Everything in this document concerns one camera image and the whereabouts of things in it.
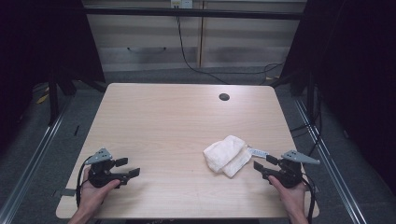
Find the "person's left hand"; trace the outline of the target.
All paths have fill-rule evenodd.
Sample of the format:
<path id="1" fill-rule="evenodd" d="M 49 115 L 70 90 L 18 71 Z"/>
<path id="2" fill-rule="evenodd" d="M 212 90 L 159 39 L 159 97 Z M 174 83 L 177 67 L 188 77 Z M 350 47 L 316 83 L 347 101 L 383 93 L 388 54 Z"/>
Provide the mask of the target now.
<path id="1" fill-rule="evenodd" d="M 81 187 L 81 198 L 78 206 L 78 211 L 84 217 L 92 217 L 103 203 L 107 194 L 120 184 L 120 181 L 116 179 L 110 181 L 104 187 L 96 188 L 88 181 L 89 171 L 89 168 L 84 170 L 84 183 Z"/>

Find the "person's right hand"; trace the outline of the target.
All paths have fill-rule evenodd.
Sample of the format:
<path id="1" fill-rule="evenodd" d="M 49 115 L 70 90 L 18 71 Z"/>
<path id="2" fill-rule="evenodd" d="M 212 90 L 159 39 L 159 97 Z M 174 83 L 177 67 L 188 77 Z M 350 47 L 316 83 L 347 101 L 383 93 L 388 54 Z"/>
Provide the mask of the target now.
<path id="1" fill-rule="evenodd" d="M 278 191 L 280 200 L 283 203 L 287 213 L 291 217 L 305 217 L 305 212 L 304 212 L 305 184 L 301 182 L 297 186 L 287 189 L 274 176 L 270 175 L 268 179 L 270 183 Z"/>

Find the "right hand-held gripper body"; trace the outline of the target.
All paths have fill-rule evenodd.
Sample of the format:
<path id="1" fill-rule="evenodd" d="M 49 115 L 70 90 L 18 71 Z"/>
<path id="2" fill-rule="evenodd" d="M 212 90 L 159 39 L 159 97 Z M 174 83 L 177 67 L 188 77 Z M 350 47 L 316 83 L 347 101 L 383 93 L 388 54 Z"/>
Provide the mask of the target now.
<path id="1" fill-rule="evenodd" d="M 270 172 L 269 176 L 274 176 L 285 188 L 290 189 L 303 181 L 303 163 L 319 165 L 320 161 L 308 157 L 296 150 L 290 150 L 278 159 L 278 171 L 267 169 Z"/>

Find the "white wall outlet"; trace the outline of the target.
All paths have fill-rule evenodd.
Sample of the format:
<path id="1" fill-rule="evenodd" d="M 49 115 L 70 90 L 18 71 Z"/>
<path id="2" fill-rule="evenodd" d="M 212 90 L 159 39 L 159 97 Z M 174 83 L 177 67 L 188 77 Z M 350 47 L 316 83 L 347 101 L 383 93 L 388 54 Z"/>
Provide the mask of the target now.
<path id="1" fill-rule="evenodd" d="M 193 9 L 192 0 L 170 0 L 171 8 Z"/>

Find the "black stand leg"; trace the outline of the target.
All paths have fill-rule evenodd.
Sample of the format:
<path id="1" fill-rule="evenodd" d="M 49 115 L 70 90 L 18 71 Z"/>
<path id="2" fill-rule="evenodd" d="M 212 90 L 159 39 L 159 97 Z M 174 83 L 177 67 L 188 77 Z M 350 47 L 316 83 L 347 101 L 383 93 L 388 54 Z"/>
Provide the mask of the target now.
<path id="1" fill-rule="evenodd" d="M 306 111 L 310 121 L 314 117 L 314 92 L 315 92 L 315 81 L 312 73 L 309 74 L 308 85 L 307 85 L 307 98 L 306 98 Z"/>
<path id="2" fill-rule="evenodd" d="M 49 126 L 53 125 L 59 116 L 58 89 L 54 72 L 49 73 Z"/>

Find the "black horizontal bar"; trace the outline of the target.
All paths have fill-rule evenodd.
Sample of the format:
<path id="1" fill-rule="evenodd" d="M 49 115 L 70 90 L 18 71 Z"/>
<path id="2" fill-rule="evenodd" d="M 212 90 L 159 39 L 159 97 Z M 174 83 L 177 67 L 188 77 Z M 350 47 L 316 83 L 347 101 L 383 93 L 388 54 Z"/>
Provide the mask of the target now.
<path id="1" fill-rule="evenodd" d="M 86 14 L 96 15 L 131 15 L 131 16 L 170 16 L 200 18 L 232 18 L 232 19 L 263 19 L 299 21 L 304 13 L 235 11 L 210 9 L 176 9 L 176 8 L 135 8 L 135 7 L 84 7 Z"/>

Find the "metal floor rail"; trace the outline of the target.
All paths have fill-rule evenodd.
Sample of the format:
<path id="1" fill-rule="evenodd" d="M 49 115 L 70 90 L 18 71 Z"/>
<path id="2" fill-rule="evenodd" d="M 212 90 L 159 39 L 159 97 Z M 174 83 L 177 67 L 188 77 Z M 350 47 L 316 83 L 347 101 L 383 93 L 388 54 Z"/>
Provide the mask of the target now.
<path id="1" fill-rule="evenodd" d="M 359 204 L 357 203 L 355 197 L 352 195 L 345 179 L 342 177 L 337 165 L 335 164 L 327 145 L 322 140 L 317 126 L 313 123 L 313 121 L 309 120 L 303 101 L 296 100 L 295 104 L 300 113 L 300 116 L 304 121 L 304 125 L 307 127 L 307 130 L 316 145 L 318 154 L 321 158 L 321 162 L 326 167 L 326 170 L 328 171 L 329 176 L 334 183 L 334 186 L 352 222 L 354 224 L 368 224 Z"/>
<path id="2" fill-rule="evenodd" d="M 35 149 L 35 153 L 29 160 L 29 163 L 24 169 L 21 177 L 18 179 L 16 186 L 7 197 L 7 200 L 5 201 L 3 207 L 0 209 L 0 224 L 11 224 L 21 204 L 22 199 L 24 198 L 27 190 L 29 189 L 32 178 L 36 173 L 36 170 L 41 164 L 45 154 L 48 151 L 48 148 L 52 142 L 53 137 L 58 132 L 59 127 L 63 122 L 64 113 L 68 109 L 69 105 L 70 105 L 70 100 L 64 103 L 64 106 L 59 112 L 59 115 L 46 129 L 42 139 L 40 140 L 38 146 Z"/>

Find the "white towel with label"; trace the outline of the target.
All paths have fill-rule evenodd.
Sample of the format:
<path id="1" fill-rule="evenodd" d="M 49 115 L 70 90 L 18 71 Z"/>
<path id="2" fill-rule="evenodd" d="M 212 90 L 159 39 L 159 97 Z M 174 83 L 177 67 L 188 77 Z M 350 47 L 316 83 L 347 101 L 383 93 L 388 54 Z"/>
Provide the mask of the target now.
<path id="1" fill-rule="evenodd" d="M 208 167 L 215 173 L 224 173 L 232 178 L 247 164 L 252 156 L 266 158 L 268 152 L 253 148 L 244 140 L 228 135 L 204 150 Z"/>

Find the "black curtain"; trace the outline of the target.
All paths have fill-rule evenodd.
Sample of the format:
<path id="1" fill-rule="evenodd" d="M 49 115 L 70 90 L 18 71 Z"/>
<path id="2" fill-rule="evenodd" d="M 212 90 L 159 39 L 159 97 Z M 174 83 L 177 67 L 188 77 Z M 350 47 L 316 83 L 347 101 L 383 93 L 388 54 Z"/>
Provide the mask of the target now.
<path id="1" fill-rule="evenodd" d="M 306 0 L 281 77 L 318 85 L 396 196 L 396 0 Z"/>
<path id="2" fill-rule="evenodd" d="M 82 0 L 0 0 L 0 153 L 14 138 L 35 85 L 105 80 Z"/>

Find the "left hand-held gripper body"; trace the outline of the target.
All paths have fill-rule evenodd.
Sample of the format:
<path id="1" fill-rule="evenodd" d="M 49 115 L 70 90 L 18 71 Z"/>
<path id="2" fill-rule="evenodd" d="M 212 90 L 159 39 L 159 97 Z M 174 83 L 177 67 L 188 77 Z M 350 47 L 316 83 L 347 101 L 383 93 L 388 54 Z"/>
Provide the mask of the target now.
<path id="1" fill-rule="evenodd" d="M 88 180 L 96 188 L 104 187 L 107 183 L 115 179 L 120 181 L 117 189 L 128 182 L 128 178 L 125 177 L 126 174 L 112 174 L 110 172 L 113 167 L 117 167 L 116 160 L 113 159 L 105 147 L 102 147 L 85 160 L 84 164 L 91 166 Z"/>

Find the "pale wall cabinet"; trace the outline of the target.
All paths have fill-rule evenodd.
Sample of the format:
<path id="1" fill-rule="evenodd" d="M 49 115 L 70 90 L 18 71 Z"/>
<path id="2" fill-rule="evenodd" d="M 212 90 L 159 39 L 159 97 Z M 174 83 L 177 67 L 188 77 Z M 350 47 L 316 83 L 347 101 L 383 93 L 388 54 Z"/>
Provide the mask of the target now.
<path id="1" fill-rule="evenodd" d="M 105 71 L 187 66 L 263 66 L 286 59 L 299 22 L 168 16 L 90 15 Z M 133 53 L 128 47 L 160 48 Z"/>

